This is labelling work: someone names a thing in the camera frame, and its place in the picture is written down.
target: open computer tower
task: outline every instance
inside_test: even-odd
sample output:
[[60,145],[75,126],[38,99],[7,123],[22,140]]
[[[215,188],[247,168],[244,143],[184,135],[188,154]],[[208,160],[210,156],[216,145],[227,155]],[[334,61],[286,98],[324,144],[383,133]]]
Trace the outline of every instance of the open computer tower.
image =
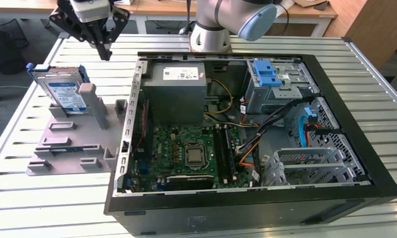
[[311,55],[140,53],[106,211],[134,235],[330,223],[397,185]]

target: hard drive label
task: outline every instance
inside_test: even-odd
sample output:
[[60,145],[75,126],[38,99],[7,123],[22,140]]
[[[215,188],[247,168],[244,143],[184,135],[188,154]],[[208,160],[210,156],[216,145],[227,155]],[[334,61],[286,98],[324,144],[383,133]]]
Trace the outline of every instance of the hard drive label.
[[87,110],[86,102],[78,94],[75,83],[50,83],[51,92],[59,101],[62,107],[72,114],[82,114]]

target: gray stand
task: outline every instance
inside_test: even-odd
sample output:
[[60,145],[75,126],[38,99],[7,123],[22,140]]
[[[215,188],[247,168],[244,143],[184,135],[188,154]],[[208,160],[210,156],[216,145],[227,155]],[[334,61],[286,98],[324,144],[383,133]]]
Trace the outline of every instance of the gray stand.
[[84,83],[80,95],[87,113],[68,115],[63,108],[50,107],[54,117],[28,164],[27,174],[63,175],[110,172],[119,151],[127,110],[126,100],[104,105],[96,86]]

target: blue drive bay latch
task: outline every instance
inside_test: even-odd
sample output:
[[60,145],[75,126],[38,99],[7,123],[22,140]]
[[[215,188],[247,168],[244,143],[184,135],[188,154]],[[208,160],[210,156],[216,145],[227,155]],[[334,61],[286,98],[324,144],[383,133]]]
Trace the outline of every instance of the blue drive bay latch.
[[278,69],[268,60],[255,60],[255,71],[260,86],[282,86],[283,82],[278,77]]

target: black computer case frame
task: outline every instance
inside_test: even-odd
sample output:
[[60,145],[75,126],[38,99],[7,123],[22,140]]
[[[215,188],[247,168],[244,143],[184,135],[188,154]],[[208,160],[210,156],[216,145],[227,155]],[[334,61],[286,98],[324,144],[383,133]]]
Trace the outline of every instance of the black computer case frame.
[[346,103],[314,55],[248,53],[139,53],[163,55],[300,58],[330,105],[372,185],[312,187],[251,192],[198,193],[114,197],[115,169],[104,213],[114,215],[134,235],[202,233],[219,230],[256,229],[330,223],[370,205],[397,198],[397,185],[378,156]]

